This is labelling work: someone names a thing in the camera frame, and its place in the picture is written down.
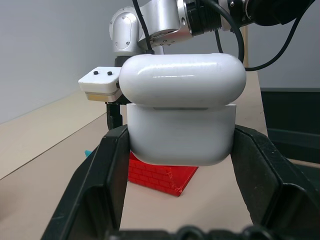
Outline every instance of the beige tabletop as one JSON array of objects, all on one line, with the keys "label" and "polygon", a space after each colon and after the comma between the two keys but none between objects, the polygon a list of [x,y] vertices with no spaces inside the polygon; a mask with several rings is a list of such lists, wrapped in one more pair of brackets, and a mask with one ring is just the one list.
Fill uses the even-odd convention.
[{"label": "beige tabletop", "polygon": [[[257,73],[248,74],[236,104],[237,124],[267,133]],[[0,180],[1,240],[41,238],[84,151],[93,150],[106,132],[103,115]],[[200,167],[180,197],[128,182],[122,229],[175,231],[189,224],[205,231],[240,231],[251,224],[230,157]]]},{"label": "beige tabletop", "polygon": [[0,179],[36,158],[106,112],[80,90],[0,124]]}]

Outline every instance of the black cable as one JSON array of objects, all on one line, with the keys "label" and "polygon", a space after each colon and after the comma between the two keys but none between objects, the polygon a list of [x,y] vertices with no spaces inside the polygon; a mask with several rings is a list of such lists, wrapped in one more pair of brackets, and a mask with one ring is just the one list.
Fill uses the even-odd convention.
[{"label": "black cable", "polygon": [[136,15],[138,16],[138,19],[140,21],[141,27],[142,27],[144,35],[145,35],[145,42],[146,42],[146,46],[148,48],[148,52],[151,54],[155,54],[155,51],[153,51],[153,49],[151,47],[148,28],[147,28],[146,22],[144,20],[144,16],[141,13],[141,10],[140,10],[139,4],[138,4],[138,0],[132,0],[132,3],[133,3],[134,9],[136,11]]},{"label": "black cable", "polygon": [[218,47],[219,53],[223,54],[224,51],[223,51],[222,46],[221,46],[220,36],[219,36],[219,32],[218,32],[217,29],[214,30],[214,35],[215,35],[216,45]]},{"label": "black cable", "polygon": [[242,37],[242,33],[240,31],[240,28],[235,23],[232,16],[224,10],[218,3],[215,2],[215,0],[201,0],[203,3],[209,5],[211,8],[213,8],[217,13],[222,15],[224,19],[230,24],[236,40],[238,42],[238,59],[243,63],[245,58],[245,43],[244,38]]},{"label": "black cable", "polygon": [[[286,41],[284,42],[282,48],[280,49],[280,51],[278,52],[277,55],[274,56],[274,58],[272,58],[270,61],[262,64],[262,65],[259,65],[259,66],[255,66],[255,67],[245,67],[245,70],[247,72],[252,72],[252,71],[258,71],[258,70],[261,70],[261,69],[264,69],[266,67],[269,67],[271,64],[273,64],[275,61],[277,61],[281,56],[282,54],[284,54],[284,52],[286,51],[287,47],[289,46],[294,34],[295,34],[295,31],[298,27],[298,24],[303,16],[303,14],[299,17],[297,17],[294,21],[294,24],[292,25],[292,28],[289,32],[289,35],[286,39]],[[214,31],[214,34],[215,34],[215,39],[216,39],[216,44],[217,44],[217,47],[218,47],[218,50],[219,50],[219,53],[223,54],[224,51],[221,47],[221,41],[220,41],[220,36],[219,36],[219,33],[218,33],[218,30],[215,30]]]},{"label": "black cable", "polygon": [[278,52],[277,55],[274,56],[274,58],[272,58],[270,61],[268,61],[268,62],[266,62],[266,63],[264,63],[264,64],[262,64],[262,65],[260,65],[260,66],[246,67],[245,70],[246,70],[247,72],[258,71],[258,70],[261,70],[261,69],[264,69],[264,68],[270,66],[270,65],[273,64],[275,61],[277,61],[277,60],[282,56],[282,54],[284,54],[284,52],[286,51],[287,47],[289,46],[289,44],[290,44],[290,42],[291,42],[291,39],[292,39],[292,37],[293,37],[294,34],[295,34],[295,31],[296,31],[296,29],[297,29],[297,27],[298,27],[298,24],[299,24],[302,16],[303,16],[303,14],[295,19],[294,24],[293,24],[292,27],[291,27],[291,30],[290,30],[290,33],[289,33],[287,39],[285,40],[285,42],[284,42],[281,50]]}]

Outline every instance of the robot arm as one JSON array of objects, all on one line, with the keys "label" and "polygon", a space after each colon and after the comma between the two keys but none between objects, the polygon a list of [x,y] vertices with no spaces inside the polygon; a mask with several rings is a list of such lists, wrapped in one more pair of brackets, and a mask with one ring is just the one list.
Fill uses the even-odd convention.
[{"label": "robot arm", "polygon": [[[238,27],[251,23],[261,26],[284,25],[303,15],[314,2],[314,0],[152,0],[140,7],[150,35],[151,46],[169,46],[219,29],[232,30],[230,23],[208,5],[211,1],[217,2]],[[109,25],[109,33],[117,56],[142,54],[147,49],[146,37],[133,7],[122,8],[114,14]]]},{"label": "robot arm", "polygon": [[[107,103],[109,129],[122,125],[119,105],[133,103],[127,108],[128,130],[132,152],[140,160],[162,165],[213,165],[230,153],[236,109],[230,103],[246,84],[239,26],[272,26],[295,18],[299,22],[313,1],[298,5],[294,0],[152,0],[138,8],[135,0],[135,8],[120,9],[110,22],[115,67],[94,69],[79,81],[80,87],[89,100]],[[231,27],[238,39],[239,60],[216,53],[142,55],[154,47]],[[146,126],[152,131],[143,135]],[[157,143],[152,136],[162,140]],[[204,144],[208,142],[218,148]],[[186,146],[193,149],[188,152]]]}]

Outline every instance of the gray wall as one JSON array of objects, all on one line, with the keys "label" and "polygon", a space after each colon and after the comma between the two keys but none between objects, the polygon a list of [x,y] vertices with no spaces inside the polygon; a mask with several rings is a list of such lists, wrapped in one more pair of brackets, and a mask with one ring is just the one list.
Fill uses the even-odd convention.
[{"label": "gray wall", "polygon": [[70,95],[114,63],[112,15],[130,0],[0,0],[0,123]]},{"label": "gray wall", "polygon": [[[319,0],[316,0],[302,17],[282,57],[258,72],[262,90],[311,88],[320,91],[319,8]],[[249,25],[249,64],[255,67],[272,59],[286,41],[292,24]]]}]

